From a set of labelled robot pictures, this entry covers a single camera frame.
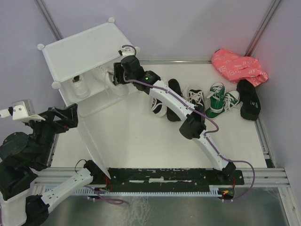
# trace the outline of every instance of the purple cable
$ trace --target purple cable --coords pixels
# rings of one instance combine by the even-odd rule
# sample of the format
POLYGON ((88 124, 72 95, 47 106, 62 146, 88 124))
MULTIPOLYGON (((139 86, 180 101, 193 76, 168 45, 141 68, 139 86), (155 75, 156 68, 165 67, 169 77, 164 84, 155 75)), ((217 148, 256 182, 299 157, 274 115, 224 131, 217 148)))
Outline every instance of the purple cable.
POLYGON ((224 159, 224 160, 227 161, 227 162, 233 162, 233 163, 235 163, 235 162, 242 162, 242 163, 246 163, 246 164, 248 164, 248 165, 251 167, 251 169, 252 169, 252 171, 253 171, 253 180, 252 180, 252 183, 251 183, 249 189, 246 191, 246 193, 244 193, 243 195, 241 195, 241 196, 239 196, 239 197, 237 197, 237 198, 233 198, 232 200, 224 200, 224 201, 232 202, 232 201, 234 201, 234 200, 238 200, 238 199, 241 199, 241 198, 245 197, 247 194, 249 194, 249 193, 251 192, 251 189, 253 188, 254 183, 255 183, 255 169, 254 169, 254 167, 251 165, 251 163, 249 163, 248 161, 244 161, 244 160, 231 160, 231 159, 227 159, 227 158, 223 157, 223 156, 221 155, 221 153, 218 151, 218 149, 214 146, 214 144, 210 141, 210 139, 206 136, 208 133, 216 133, 217 131, 219 131, 220 128, 218 127, 218 125, 216 124, 216 122, 214 122, 212 119, 210 119, 210 118, 209 118, 208 116, 206 116, 205 114, 203 114, 203 113, 201 113, 201 112, 199 112, 199 111, 197 111, 197 110, 195 110, 195 109, 189 107, 189 106, 182 100, 182 98, 181 98, 179 95, 174 94, 174 93, 172 93, 172 92, 169 92, 167 89, 165 89, 165 88, 163 88, 163 87, 153 86, 153 85, 150 85, 150 84, 147 84, 147 83, 144 83, 144 82, 142 82, 142 81, 135 80, 135 79, 127 80, 127 79, 126 79, 126 72, 125 72, 125 71, 123 72, 123 80, 124 80, 125 82, 135 82, 135 83, 138 83, 138 84, 141 84, 141 85, 144 85, 144 86, 148 86, 148 87, 150 87, 150 88, 159 89, 159 90, 162 90, 162 91, 164 91, 164 92, 166 92, 166 93, 169 93, 169 94, 172 95, 174 98, 176 98, 179 102, 181 102, 187 109, 189 109, 189 110, 191 110, 191 111, 193 111, 193 112, 199 114, 200 116, 204 117, 205 119, 209 120, 209 121, 216 127, 216 129, 215 129, 215 130, 210 130, 210 131, 205 132, 205 133, 204 133, 204 136, 205 136, 206 140, 209 142, 209 144, 213 147, 213 149, 215 150, 215 152, 216 152, 222 159, 224 159))
POLYGON ((134 56, 136 56, 136 54, 137 54, 137 50, 136 50, 136 48, 134 47, 134 46, 132 46, 132 45, 123 45, 123 46, 121 46, 122 48, 124 48, 124 47, 131 47, 133 50, 134 50, 134 56))
POLYGON ((105 201, 105 202, 107 202, 109 204, 112 204, 112 205, 122 205, 122 204, 124 204, 124 201, 121 200, 121 199, 105 199, 94 188, 92 188, 88 185, 85 185, 84 187, 87 187, 87 188, 91 189, 100 198, 96 201, 105 201))

